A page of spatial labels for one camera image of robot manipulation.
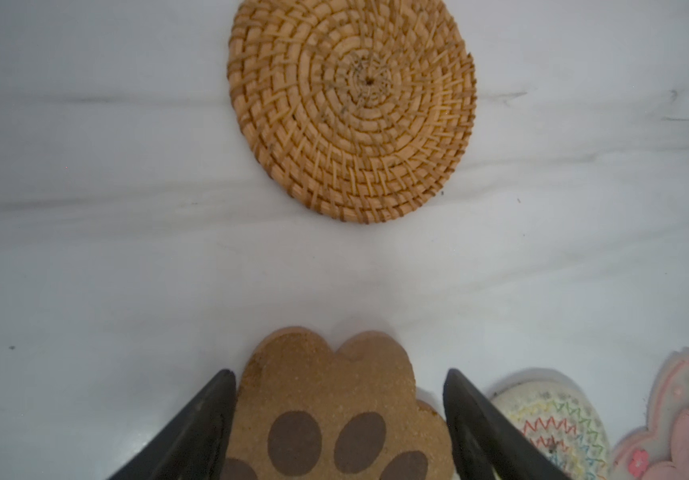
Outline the cork paw print coaster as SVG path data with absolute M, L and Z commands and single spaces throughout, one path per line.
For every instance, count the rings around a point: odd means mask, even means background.
M 418 400 L 403 347 L 363 332 L 333 350 L 286 328 L 248 360 L 224 479 L 450 479 L 445 420 Z

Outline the pink flower coaster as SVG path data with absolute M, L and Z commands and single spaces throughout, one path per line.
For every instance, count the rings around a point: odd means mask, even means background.
M 689 479 L 689 348 L 664 363 L 648 399 L 646 424 L 613 452 L 611 479 Z

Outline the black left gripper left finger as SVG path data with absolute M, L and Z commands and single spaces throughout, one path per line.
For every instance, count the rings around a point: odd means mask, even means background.
M 236 376 L 222 369 L 110 479 L 218 479 L 234 411 Z

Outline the white embroidered round coaster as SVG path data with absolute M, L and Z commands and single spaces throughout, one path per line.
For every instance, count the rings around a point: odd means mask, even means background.
M 520 383 L 491 400 L 523 436 L 572 479 L 607 479 L 610 445 L 586 396 L 554 381 Z

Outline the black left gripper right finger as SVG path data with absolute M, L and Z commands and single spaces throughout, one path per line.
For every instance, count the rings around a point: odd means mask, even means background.
M 461 479 L 568 480 L 459 370 L 447 372 L 442 401 Z

